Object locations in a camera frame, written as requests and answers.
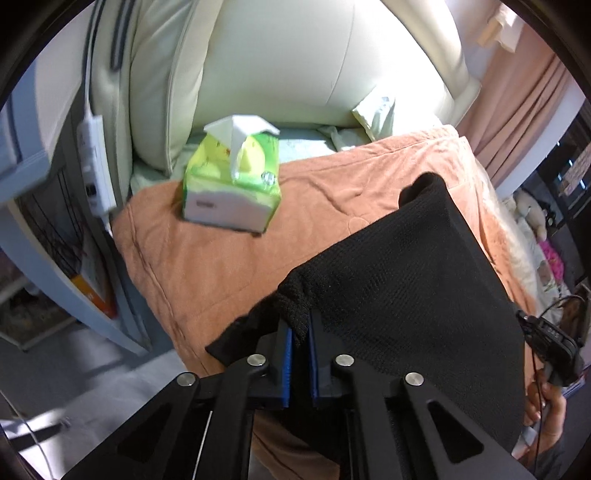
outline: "human hand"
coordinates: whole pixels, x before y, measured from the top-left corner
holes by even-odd
[[[566,399],[562,395],[562,388],[547,382],[543,370],[538,370],[537,377],[542,393],[541,402],[538,395],[538,388],[535,381],[533,381],[527,387],[524,423],[527,426],[531,426],[538,422],[546,404],[550,405],[550,409],[544,412],[544,422],[541,426],[539,453],[542,453],[552,448],[562,436],[564,419],[566,418]],[[535,457],[537,442],[538,440],[536,439],[528,452],[528,464]]]

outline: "orange towel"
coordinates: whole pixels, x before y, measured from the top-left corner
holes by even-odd
[[[425,171],[444,178],[509,296],[534,313],[534,299],[512,271],[506,229],[494,211],[498,201],[479,169],[466,139],[441,127],[281,165],[283,201],[263,235],[183,221],[177,182],[135,195],[113,223],[113,235],[132,281],[187,368],[211,375],[222,366],[204,348],[229,323],[275,290],[292,268],[396,210],[400,191]],[[531,368],[526,372],[529,378]],[[273,440],[278,437],[283,445]],[[294,453],[285,438],[297,444],[259,416],[254,450],[276,475],[316,478],[323,468],[334,472],[325,463],[307,469],[304,464],[317,454]],[[296,465],[297,458],[306,461]]]

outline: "white cable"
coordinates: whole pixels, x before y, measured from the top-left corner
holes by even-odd
[[[39,449],[41,450],[41,454],[43,455],[43,458],[45,459],[45,463],[47,464],[47,470],[49,471],[49,478],[51,480],[56,480],[56,477],[53,476],[53,470],[51,470],[51,465],[49,464],[49,459],[47,458],[47,455],[45,454],[45,450],[43,450],[43,447],[41,446],[41,443],[39,443],[39,440],[37,440],[37,436],[35,435],[35,432],[29,426],[29,424],[27,423],[27,421],[24,418],[22,418],[21,413],[12,404],[12,402],[8,399],[8,397],[4,394],[4,392],[2,390],[0,390],[0,395],[4,397],[4,400],[6,400],[6,403],[8,403],[8,405],[10,406],[10,408],[12,408],[14,410],[14,412],[18,416],[18,419],[25,424],[25,426],[27,427],[27,429],[31,433],[31,437],[33,438],[33,441],[35,442],[35,445],[37,445],[39,447]]]

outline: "metal screw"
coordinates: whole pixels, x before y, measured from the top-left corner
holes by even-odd
[[[246,361],[249,365],[252,365],[253,367],[260,367],[261,365],[265,365],[267,359],[265,358],[265,355],[261,355],[260,353],[253,353],[246,359]]]
[[[335,362],[337,363],[337,365],[340,365],[342,367],[350,367],[351,365],[353,365],[353,362],[355,362],[355,358],[344,353],[342,355],[338,355],[335,358]]]
[[[422,385],[423,382],[425,381],[423,376],[421,374],[416,373],[416,372],[410,372],[409,374],[406,375],[406,377],[404,377],[404,379],[408,385],[413,385],[414,387],[418,387],[418,386]]]
[[[177,377],[177,383],[181,387],[190,387],[195,383],[196,380],[197,377],[195,377],[195,375],[193,375],[191,372],[185,372]]]

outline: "gray floor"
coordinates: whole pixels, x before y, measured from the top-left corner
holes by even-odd
[[[178,373],[180,358],[145,302],[142,317],[152,351],[138,357],[75,324],[44,340],[29,352],[0,340],[0,388],[33,420],[33,428],[67,417],[71,426],[43,442],[56,478],[64,475],[99,442],[142,407]],[[18,423],[5,423],[7,433],[24,433]],[[45,478],[36,447],[23,452]],[[272,480],[251,459],[250,479]]]

